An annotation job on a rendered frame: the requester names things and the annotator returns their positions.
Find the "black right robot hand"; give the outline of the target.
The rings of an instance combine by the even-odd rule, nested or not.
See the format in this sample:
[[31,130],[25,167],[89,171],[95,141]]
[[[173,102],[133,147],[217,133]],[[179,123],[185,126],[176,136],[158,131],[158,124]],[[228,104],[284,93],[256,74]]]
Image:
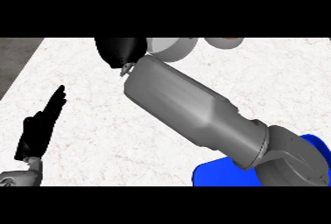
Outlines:
[[112,68],[136,63],[148,51],[145,38],[95,38],[100,58]]

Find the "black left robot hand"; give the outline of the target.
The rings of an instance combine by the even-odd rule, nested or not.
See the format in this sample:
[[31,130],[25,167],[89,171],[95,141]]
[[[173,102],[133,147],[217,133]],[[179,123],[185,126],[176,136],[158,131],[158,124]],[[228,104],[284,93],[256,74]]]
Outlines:
[[15,160],[24,161],[30,157],[41,158],[47,151],[53,128],[67,103],[65,86],[61,85],[52,94],[43,111],[24,120],[24,132],[19,138]]

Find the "grey metal pot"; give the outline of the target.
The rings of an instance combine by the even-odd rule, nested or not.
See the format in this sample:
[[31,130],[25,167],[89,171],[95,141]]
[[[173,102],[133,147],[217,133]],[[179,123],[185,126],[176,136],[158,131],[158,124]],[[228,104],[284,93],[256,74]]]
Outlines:
[[146,38],[148,54],[164,62],[182,60],[197,45],[197,38]]

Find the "blue tray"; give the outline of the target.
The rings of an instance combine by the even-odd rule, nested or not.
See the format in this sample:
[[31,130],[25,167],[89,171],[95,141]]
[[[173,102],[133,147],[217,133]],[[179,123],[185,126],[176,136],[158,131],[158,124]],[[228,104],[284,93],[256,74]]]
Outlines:
[[[331,149],[324,140],[312,135],[304,134],[301,138],[315,146],[322,154],[328,164],[328,177],[331,186]],[[256,169],[244,171],[236,167],[229,157],[216,159],[204,164],[200,164],[191,176],[194,186],[262,186],[257,178]]]

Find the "pale grey round bowl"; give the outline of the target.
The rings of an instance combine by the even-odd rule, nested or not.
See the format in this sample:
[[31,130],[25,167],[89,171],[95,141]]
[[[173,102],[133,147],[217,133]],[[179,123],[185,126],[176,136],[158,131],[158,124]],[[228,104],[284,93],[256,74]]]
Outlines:
[[216,48],[229,50],[244,42],[244,38],[205,38],[205,41]]

